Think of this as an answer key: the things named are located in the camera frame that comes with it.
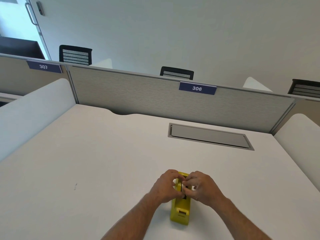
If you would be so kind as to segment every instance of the black mesh chair back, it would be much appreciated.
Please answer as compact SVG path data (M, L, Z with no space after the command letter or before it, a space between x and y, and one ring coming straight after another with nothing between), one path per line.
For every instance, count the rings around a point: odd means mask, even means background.
M92 49L89 48L60 45L59 61L89 66L92 64L91 52Z
M167 76L167 77L173 77L173 78L179 78L179 79L187 79L187 80L193 80L193 71L174 68L174 67L167 67L163 66L161 68L160 76Z

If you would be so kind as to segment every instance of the chair backrest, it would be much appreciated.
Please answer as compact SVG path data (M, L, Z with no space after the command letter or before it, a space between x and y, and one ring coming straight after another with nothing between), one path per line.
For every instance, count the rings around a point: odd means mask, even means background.
M60 45L59 61L89 66L92 64L91 52L92 49L89 48L71 45Z
M160 72L160 76L168 76L168 77L187 79L187 80L193 80L193 74L194 74L193 71L174 68L174 67L167 67L167 66L163 66Z
M297 113L274 137L320 191L320 127L304 114Z

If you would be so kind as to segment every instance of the door handle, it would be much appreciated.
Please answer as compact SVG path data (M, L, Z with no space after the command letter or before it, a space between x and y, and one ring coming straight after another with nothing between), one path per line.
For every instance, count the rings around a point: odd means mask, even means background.
M28 8L28 5L30 5L30 7L32 8L32 6L31 6L30 3L27 3L27 2L26 2L26 3L24 4L24 6L26 7L26 11L27 11L27 13L28 13L28 15L29 15L30 21L31 21L31 23L32 23L33 25L38 26L38 24L36 24L36 23L33 21L33 19L32 19L30 10L29 10L29 8Z

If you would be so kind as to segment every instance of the hand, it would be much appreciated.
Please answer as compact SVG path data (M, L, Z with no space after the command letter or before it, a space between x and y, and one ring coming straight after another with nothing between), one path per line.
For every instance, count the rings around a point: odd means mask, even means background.
M195 171L182 182L186 196L210 206L214 210L226 199L214 180L202 172Z
M185 178L179 174L177 170L169 169L154 183L149 194L153 196L154 200L156 200L159 205L161 203L169 202L174 198L184 197L184 194L181 191L173 188L175 185L173 180L176 178L185 180Z

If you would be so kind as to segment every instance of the forearm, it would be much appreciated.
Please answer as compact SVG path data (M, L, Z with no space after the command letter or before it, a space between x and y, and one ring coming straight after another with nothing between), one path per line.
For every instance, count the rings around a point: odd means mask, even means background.
M143 239L160 203L149 193L125 214L101 240Z
M270 238L257 226L255 226L230 199L223 199L218 207L213 209L226 224L235 240L270 240Z

